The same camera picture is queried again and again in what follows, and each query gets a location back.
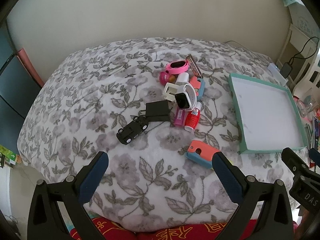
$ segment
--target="pink smartwatch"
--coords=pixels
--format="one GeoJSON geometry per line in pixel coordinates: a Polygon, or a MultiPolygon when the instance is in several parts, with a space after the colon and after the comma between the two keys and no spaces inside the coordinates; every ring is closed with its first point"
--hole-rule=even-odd
{"type": "Polygon", "coordinates": [[[178,75],[186,72],[189,68],[189,62],[187,60],[174,61],[165,66],[165,71],[171,75],[178,75]]]}

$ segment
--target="tiled floor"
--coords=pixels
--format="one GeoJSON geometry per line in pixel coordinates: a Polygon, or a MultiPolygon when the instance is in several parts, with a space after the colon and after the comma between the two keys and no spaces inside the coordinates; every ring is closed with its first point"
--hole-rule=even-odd
{"type": "MultiPolygon", "coordinates": [[[[10,173],[10,204],[12,216],[18,221],[21,239],[27,240],[27,224],[33,192],[38,179],[44,179],[36,169],[17,164],[10,173]]],[[[66,208],[59,205],[65,220],[69,219],[66,208]]]]}

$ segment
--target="blue plastic part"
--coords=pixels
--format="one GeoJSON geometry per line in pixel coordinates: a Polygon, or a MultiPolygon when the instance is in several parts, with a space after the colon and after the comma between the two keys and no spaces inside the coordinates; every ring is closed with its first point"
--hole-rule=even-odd
{"type": "Polygon", "coordinates": [[[197,80],[201,82],[200,88],[198,89],[198,96],[197,96],[197,101],[199,101],[203,96],[205,82],[203,78],[197,78],[197,80]]]}
{"type": "Polygon", "coordinates": [[[200,164],[201,166],[203,166],[207,169],[212,169],[212,162],[209,162],[209,161],[205,160],[204,158],[201,158],[200,155],[197,153],[186,152],[185,157],[200,164]]]}
{"type": "Polygon", "coordinates": [[[240,205],[243,202],[242,187],[218,154],[213,155],[212,166],[231,201],[240,205]]]}
{"type": "Polygon", "coordinates": [[[79,187],[78,201],[81,205],[88,203],[100,184],[102,176],[109,165],[108,154],[103,152],[98,161],[94,164],[87,177],[79,187]]]}
{"type": "Polygon", "coordinates": [[[318,152],[316,149],[311,148],[309,150],[309,157],[311,160],[315,162],[317,166],[320,167],[320,152],[318,152]]]}

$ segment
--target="red fabric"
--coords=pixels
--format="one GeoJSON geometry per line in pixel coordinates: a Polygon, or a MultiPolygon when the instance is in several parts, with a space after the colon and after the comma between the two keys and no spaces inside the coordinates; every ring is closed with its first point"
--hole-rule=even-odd
{"type": "MultiPolygon", "coordinates": [[[[214,240],[217,235],[226,226],[226,223],[212,223],[200,225],[185,225],[180,227],[161,229],[155,233],[137,233],[124,229],[115,222],[112,222],[104,217],[94,218],[92,222],[109,240],[214,240]]],[[[256,220],[250,220],[245,229],[242,239],[249,237],[254,229],[256,220]]],[[[77,240],[81,240],[76,229],[72,229],[70,235],[77,240]]]]}

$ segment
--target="bed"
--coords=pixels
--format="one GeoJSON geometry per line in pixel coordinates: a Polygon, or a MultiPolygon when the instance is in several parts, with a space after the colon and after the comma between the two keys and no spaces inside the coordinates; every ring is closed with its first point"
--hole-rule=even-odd
{"type": "MultiPolygon", "coordinates": [[[[205,40],[145,38],[112,42],[70,54],[52,74],[21,129],[18,149],[48,182],[76,175],[98,151],[109,167],[86,210],[134,231],[228,220],[232,203],[219,179],[186,159],[193,139],[220,149],[245,175],[259,181],[293,175],[281,154],[239,154],[238,128],[228,85],[229,73],[277,83],[272,60],[247,49],[205,40]],[[170,122],[152,122],[127,146],[116,138],[145,103],[162,100],[158,76],[171,61],[192,54],[206,87],[195,133],[170,122]]],[[[307,161],[307,150],[297,154],[307,161]]],[[[292,208],[297,202],[290,198],[292,208]]],[[[257,205],[255,218],[262,207],[257,205]]]]}

